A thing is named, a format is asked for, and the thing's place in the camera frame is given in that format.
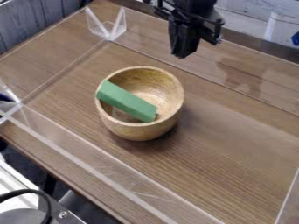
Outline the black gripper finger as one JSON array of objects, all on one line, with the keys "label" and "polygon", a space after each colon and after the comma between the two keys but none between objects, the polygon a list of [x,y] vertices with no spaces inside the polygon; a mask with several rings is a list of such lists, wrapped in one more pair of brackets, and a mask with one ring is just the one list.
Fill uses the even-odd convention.
[{"label": "black gripper finger", "polygon": [[170,50],[173,56],[185,55],[185,30],[183,24],[174,20],[169,20],[168,33],[170,40]]},{"label": "black gripper finger", "polygon": [[180,58],[184,59],[197,51],[201,35],[196,27],[185,24],[180,27]]}]

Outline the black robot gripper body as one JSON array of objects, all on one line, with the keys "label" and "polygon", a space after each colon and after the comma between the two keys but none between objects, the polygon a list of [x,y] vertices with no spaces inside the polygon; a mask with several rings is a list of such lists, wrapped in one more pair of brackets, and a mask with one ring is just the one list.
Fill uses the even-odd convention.
[{"label": "black robot gripper body", "polygon": [[224,17],[215,10],[217,0],[156,0],[154,13],[184,25],[196,39],[216,45],[221,41]]}]

